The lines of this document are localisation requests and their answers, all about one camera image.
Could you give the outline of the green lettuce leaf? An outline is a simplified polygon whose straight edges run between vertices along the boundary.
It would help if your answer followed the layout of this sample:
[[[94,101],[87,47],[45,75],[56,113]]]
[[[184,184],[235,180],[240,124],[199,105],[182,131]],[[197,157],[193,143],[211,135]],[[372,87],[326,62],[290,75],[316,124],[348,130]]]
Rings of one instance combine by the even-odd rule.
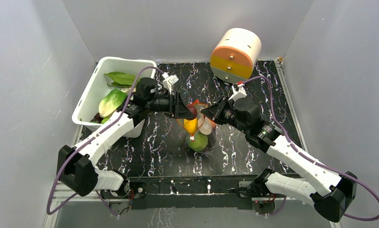
[[[126,97],[127,93],[117,88],[113,89],[101,100],[98,107],[99,115],[102,118],[110,117],[113,112],[115,112],[116,109],[124,102]]]

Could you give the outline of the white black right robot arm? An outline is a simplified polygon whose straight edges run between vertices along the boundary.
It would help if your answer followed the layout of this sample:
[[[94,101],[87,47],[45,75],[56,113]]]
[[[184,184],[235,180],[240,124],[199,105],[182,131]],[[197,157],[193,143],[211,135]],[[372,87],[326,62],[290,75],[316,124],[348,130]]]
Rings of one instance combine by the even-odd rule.
[[[302,149],[292,148],[283,130],[262,119],[261,110],[250,98],[229,100],[225,96],[201,113],[219,125],[229,124],[243,132],[246,141],[262,152],[277,158],[301,176],[286,177],[265,169],[249,184],[239,183],[241,197],[267,197],[280,194],[312,207],[325,219],[339,222],[354,200],[357,184],[341,175],[325,170]]]

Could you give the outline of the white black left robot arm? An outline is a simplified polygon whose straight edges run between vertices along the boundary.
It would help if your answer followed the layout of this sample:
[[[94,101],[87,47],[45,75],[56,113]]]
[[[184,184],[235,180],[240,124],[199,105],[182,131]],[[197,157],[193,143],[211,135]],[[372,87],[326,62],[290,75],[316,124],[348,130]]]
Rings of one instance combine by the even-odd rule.
[[[121,137],[138,128],[150,112],[165,113],[174,119],[191,119],[193,113],[183,103],[180,93],[173,91],[176,75],[163,75],[163,89],[155,79],[144,77],[123,103],[86,139],[73,147],[63,146],[58,154],[57,179],[79,196],[95,190],[110,190],[124,198],[130,192],[129,178],[118,171],[95,168],[99,159]]]

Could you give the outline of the green cabbage ball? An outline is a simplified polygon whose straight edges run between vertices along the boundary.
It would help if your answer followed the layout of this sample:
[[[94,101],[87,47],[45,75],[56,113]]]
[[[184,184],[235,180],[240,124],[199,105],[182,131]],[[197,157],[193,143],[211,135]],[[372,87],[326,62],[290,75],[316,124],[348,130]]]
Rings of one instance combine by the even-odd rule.
[[[194,151],[202,151],[208,145],[208,137],[202,133],[189,135],[186,137],[185,143]]]

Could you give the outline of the yellow lemon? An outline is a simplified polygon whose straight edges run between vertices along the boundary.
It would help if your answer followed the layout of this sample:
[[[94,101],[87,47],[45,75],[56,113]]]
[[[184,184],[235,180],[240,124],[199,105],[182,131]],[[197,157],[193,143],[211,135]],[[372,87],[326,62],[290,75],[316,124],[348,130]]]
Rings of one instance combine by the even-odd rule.
[[[184,129],[188,131],[190,134],[194,134],[197,131],[198,128],[198,120],[192,119],[184,119]]]

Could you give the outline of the clear zip top bag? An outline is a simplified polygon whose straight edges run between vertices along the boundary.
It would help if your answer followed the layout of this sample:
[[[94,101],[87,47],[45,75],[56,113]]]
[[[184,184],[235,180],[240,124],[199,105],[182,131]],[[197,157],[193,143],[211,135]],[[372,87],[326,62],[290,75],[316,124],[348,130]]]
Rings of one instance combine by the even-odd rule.
[[[204,116],[201,113],[201,110],[204,109],[204,108],[207,108],[208,107],[207,104],[202,103],[199,100],[195,100],[190,105],[194,105],[196,107],[197,111],[198,111],[198,115],[196,117],[197,120],[199,118],[201,118],[201,117],[206,117],[206,116]],[[188,131],[186,131],[184,129],[184,119],[178,119],[177,122],[178,122],[179,126],[183,129],[183,132],[185,133],[185,139],[189,135],[195,135],[197,133],[200,133],[199,130],[198,130],[198,128],[197,128],[197,131],[194,134],[190,134]],[[211,157],[211,156],[214,155],[214,150],[215,150],[216,141],[217,141],[216,140],[216,127],[214,129],[212,129],[212,133],[210,135],[207,135],[207,137],[208,137],[208,145],[206,146],[206,148],[204,150],[202,150],[202,151],[195,151],[195,152],[200,153],[200,154],[202,154],[202,155],[204,155],[206,157]]]

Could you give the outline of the orange peach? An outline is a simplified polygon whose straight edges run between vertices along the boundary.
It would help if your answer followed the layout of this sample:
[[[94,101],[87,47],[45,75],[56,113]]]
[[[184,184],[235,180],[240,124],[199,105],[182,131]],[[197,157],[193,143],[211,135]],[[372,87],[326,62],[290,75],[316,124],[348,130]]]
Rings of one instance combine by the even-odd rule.
[[[213,122],[213,121],[210,120],[210,125],[211,125],[211,128],[214,129],[217,124],[215,122]]]

